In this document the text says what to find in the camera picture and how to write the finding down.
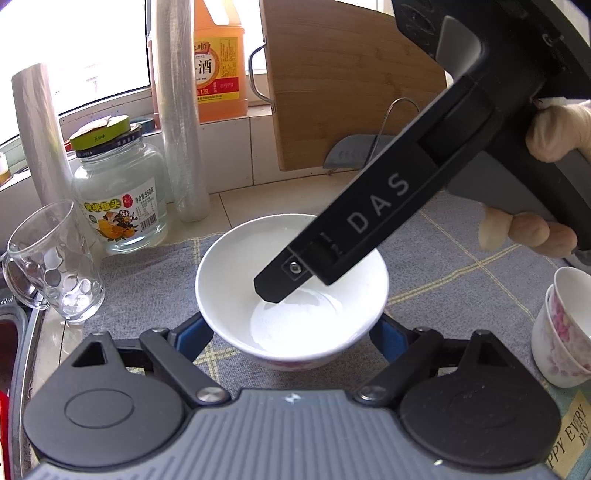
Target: jar lid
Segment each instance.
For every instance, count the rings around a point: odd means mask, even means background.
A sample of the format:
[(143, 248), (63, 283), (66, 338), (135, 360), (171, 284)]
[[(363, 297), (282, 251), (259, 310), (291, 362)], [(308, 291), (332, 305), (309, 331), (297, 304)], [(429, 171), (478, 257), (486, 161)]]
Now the jar lid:
[(113, 150), (114, 148), (123, 147), (123, 145), (127, 145), (128, 143), (131, 143), (134, 140), (137, 140), (141, 137), (141, 125), (131, 124), (131, 130), (125, 132), (122, 135), (119, 135), (118, 137), (112, 138), (106, 143), (102, 143), (94, 147), (87, 148), (86, 150), (76, 150), (76, 157), (82, 159), (93, 157), (94, 155), (99, 155), (101, 153), (108, 152), (109, 150)]
[(74, 150), (88, 150), (113, 140), (128, 132), (130, 128), (127, 115), (109, 115), (80, 127), (70, 137), (70, 145)]

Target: plastic wrap roll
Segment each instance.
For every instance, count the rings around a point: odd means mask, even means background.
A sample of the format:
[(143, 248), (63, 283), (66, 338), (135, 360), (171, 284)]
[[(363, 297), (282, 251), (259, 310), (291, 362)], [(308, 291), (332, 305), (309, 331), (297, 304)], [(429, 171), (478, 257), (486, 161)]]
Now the plastic wrap roll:
[(193, 55), (193, 0), (152, 0), (152, 55), (166, 165), (179, 218), (209, 214)]
[(53, 108), (47, 66), (37, 63), (12, 77), (22, 149), (42, 205), (71, 198), (72, 171)]

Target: glove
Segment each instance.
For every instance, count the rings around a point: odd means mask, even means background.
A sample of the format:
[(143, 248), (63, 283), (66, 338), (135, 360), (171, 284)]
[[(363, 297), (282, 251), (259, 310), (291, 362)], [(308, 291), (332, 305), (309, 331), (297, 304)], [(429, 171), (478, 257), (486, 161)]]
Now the glove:
[[(553, 105), (540, 110), (525, 137), (530, 153), (550, 163), (578, 148), (591, 162), (591, 108), (587, 104)], [(554, 258), (570, 255), (577, 245), (575, 232), (566, 225), (546, 222), (534, 213), (512, 216), (489, 206), (484, 209), (478, 231), (484, 250), (500, 248), (507, 236), (536, 253)]]

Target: orange bottle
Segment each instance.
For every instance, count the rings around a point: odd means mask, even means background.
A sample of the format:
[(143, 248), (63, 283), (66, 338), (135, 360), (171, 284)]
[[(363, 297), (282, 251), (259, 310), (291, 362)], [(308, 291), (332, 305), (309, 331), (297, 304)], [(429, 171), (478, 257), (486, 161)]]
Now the orange bottle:
[(199, 121), (213, 122), (246, 115), (244, 28), (232, 0), (195, 1), (194, 54)]

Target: jar label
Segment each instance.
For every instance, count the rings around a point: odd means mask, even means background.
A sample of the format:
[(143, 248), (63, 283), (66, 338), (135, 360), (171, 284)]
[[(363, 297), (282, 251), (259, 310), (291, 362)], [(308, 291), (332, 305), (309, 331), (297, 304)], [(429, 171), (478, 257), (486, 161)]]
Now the jar label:
[(238, 100), (238, 37), (195, 39), (198, 103)]
[(143, 236), (158, 223), (153, 177), (133, 190), (100, 202), (82, 200), (81, 205), (103, 242), (119, 242)]

